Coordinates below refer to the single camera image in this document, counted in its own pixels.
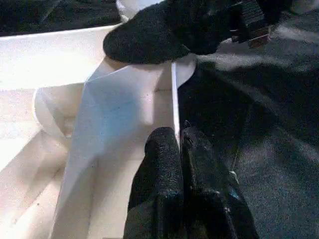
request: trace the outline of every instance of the gray fabric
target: gray fabric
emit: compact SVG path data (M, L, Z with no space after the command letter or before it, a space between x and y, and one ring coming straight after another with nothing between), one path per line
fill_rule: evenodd
M317 10L286 18L262 48L199 57L253 102L233 165L261 238L319 238L318 23Z

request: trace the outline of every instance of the black fabric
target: black fabric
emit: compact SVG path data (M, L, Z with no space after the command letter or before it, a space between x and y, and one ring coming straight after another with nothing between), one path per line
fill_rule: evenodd
M183 179L174 131L154 130L133 179L125 239L181 238Z
M181 128L236 172L260 238L319 238L318 16L285 19L260 49L200 57L178 90Z
M185 221L189 235L201 238L258 239L252 215L236 179L195 127L182 131Z
M0 16L0 36L120 22L115 0L2 0Z
M113 60L133 64L158 64L185 56L189 50L165 23L168 2L139 11L104 39L105 54Z

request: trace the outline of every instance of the white plastic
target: white plastic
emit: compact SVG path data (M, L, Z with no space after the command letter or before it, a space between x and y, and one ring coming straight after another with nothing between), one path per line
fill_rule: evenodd
M179 134L176 64L127 66L83 90L51 239L121 238L133 176L157 127Z
M124 66L112 28L0 37L1 239L48 238L83 82Z

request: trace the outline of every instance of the white cardboard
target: white cardboard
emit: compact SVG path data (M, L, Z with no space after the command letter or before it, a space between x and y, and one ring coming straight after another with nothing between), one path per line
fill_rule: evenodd
M147 137L170 126L178 138L178 76L170 66L127 66L85 83L51 239L122 237Z

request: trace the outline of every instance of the dark cloth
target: dark cloth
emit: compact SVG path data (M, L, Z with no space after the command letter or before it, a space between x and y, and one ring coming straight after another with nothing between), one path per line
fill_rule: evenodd
M319 238L319 12L286 19L259 49L200 57L178 90L252 212L260 238Z
M120 22L115 0L1 0L0 36Z

